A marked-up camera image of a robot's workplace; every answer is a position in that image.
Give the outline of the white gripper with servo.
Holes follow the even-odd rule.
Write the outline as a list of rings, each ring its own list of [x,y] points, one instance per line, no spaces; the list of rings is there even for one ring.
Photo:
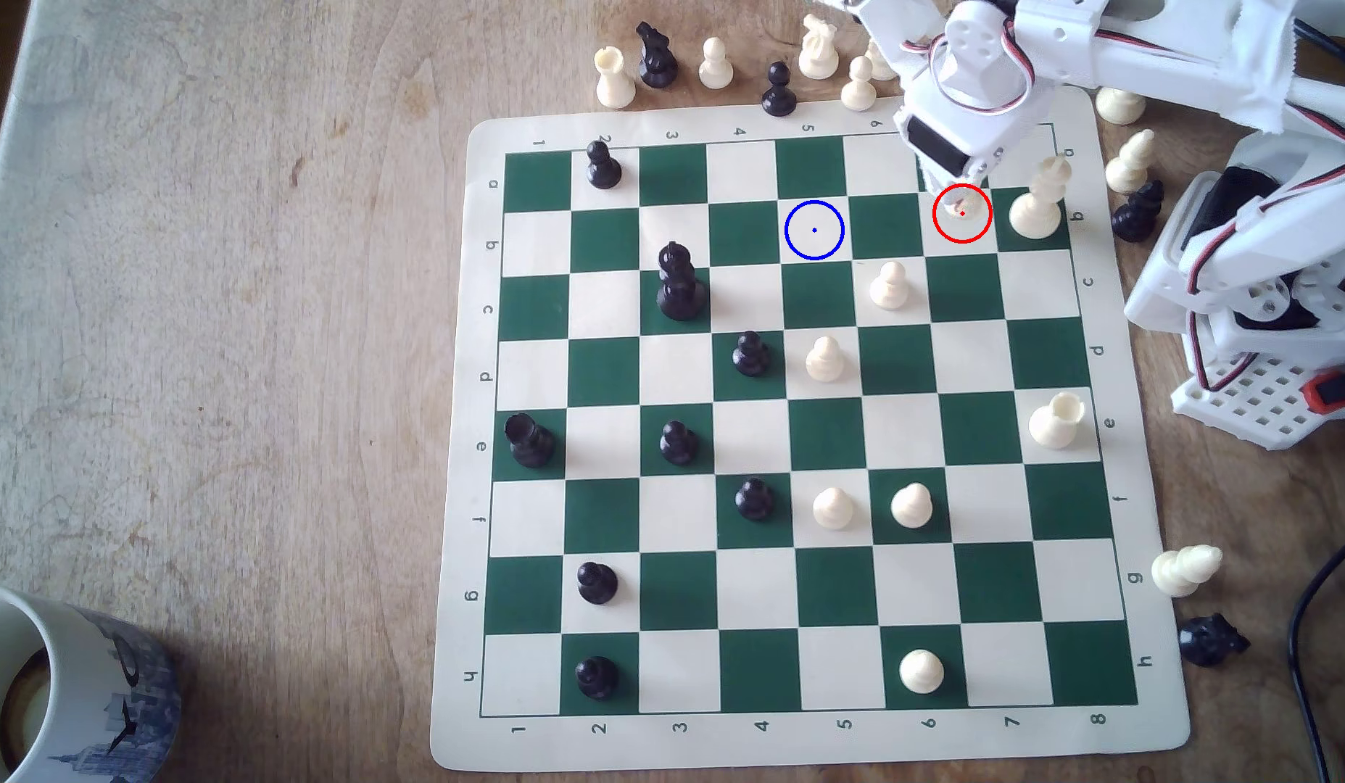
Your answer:
[[[999,165],[1011,136],[1046,117],[1059,82],[1038,74],[1014,34],[1013,1],[960,1],[942,17],[893,35],[905,86],[896,124],[925,183],[976,184]]]

